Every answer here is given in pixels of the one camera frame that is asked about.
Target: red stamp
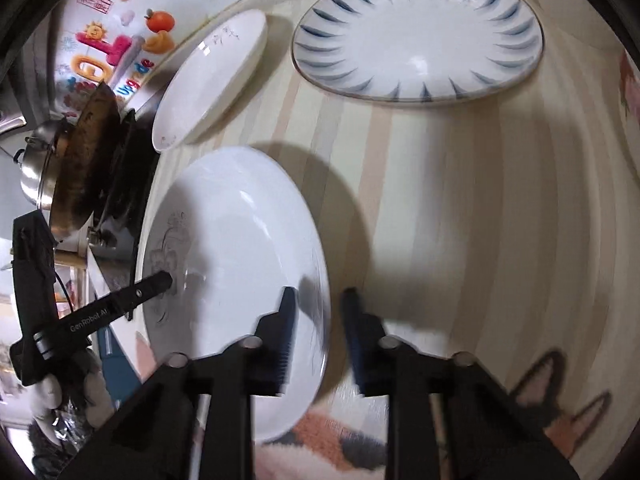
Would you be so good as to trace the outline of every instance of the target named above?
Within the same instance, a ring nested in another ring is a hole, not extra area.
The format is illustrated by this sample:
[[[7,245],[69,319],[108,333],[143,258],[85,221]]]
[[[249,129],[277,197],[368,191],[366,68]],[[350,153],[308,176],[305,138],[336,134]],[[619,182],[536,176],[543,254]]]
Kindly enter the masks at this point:
[[[92,9],[99,10],[101,13],[106,14],[109,12],[109,8],[113,3],[111,0],[76,0],[79,4],[86,5]]]

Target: metal screw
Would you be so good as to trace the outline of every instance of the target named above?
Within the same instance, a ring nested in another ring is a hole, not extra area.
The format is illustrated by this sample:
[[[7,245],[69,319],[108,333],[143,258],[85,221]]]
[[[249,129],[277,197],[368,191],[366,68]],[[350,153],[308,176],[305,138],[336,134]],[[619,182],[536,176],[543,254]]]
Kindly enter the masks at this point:
[[[240,344],[242,345],[242,348],[253,350],[262,346],[262,339],[260,339],[257,335],[248,335],[247,337],[242,339]]]
[[[476,356],[469,352],[458,352],[453,356],[453,362],[456,364],[456,366],[466,368],[468,366],[471,366],[472,364],[475,364]]]
[[[189,358],[185,354],[180,354],[178,352],[174,352],[169,355],[165,364],[170,366],[171,368],[184,368],[184,366],[189,362]]]
[[[385,335],[380,338],[378,345],[380,345],[380,348],[382,349],[391,350],[393,348],[398,348],[400,346],[400,342],[392,335]]]

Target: pot handle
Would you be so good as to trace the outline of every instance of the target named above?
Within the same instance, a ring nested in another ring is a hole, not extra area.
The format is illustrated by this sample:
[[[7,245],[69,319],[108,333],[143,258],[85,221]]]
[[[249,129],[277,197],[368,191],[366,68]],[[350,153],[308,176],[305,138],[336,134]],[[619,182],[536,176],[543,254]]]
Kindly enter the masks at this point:
[[[20,156],[25,152],[24,148],[20,148],[17,152],[15,152],[14,155],[14,164],[20,164],[20,161],[18,159],[20,159]]]

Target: cartoon fox print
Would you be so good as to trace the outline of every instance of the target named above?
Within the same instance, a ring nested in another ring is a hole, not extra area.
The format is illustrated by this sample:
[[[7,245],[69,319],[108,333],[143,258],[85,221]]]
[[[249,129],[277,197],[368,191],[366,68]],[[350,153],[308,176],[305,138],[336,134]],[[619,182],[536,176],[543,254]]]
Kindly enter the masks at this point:
[[[558,396],[565,370],[564,354],[549,350],[524,374],[510,396],[544,429],[560,453],[571,458],[602,421],[611,404],[611,394],[600,394],[576,415],[563,411]],[[447,479],[446,444],[438,445],[441,476]],[[256,480],[382,480],[385,462],[383,442],[311,410],[289,433],[256,447],[255,477]]]

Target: shallow white dish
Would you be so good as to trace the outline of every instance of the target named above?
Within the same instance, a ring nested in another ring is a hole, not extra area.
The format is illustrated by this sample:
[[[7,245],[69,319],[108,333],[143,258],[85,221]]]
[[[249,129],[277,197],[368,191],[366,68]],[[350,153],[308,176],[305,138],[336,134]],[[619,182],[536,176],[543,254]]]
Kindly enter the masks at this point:
[[[143,307],[157,361],[220,352],[253,333],[298,289],[300,310],[281,397],[254,397],[254,439],[276,438],[314,400],[326,363],[329,284],[318,232],[298,188],[271,158],[222,148],[186,168],[154,218],[143,276],[160,269],[172,288]]]
[[[313,84],[392,102],[496,92],[529,75],[542,49],[523,0],[318,0],[292,42]]]
[[[267,20],[257,9],[236,14],[202,40],[160,101],[154,148],[193,141],[215,123],[254,73],[266,43]]]

